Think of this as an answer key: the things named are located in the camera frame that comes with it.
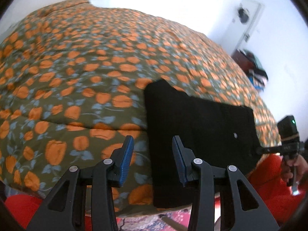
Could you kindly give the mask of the right hand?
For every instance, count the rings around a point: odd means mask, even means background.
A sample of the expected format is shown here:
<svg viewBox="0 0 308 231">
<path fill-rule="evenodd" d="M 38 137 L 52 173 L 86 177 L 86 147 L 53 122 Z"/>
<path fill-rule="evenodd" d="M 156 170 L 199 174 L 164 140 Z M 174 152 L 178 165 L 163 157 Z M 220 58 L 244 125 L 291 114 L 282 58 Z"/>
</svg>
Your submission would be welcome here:
<svg viewBox="0 0 308 231">
<path fill-rule="evenodd" d="M 300 182 L 303 175 L 307 172 L 307 161 L 303 156 L 298 155 L 296 159 L 281 162 L 281 179 L 288 182 L 293 178 L 291 168 L 296 168 L 296 182 Z"/>
</svg>

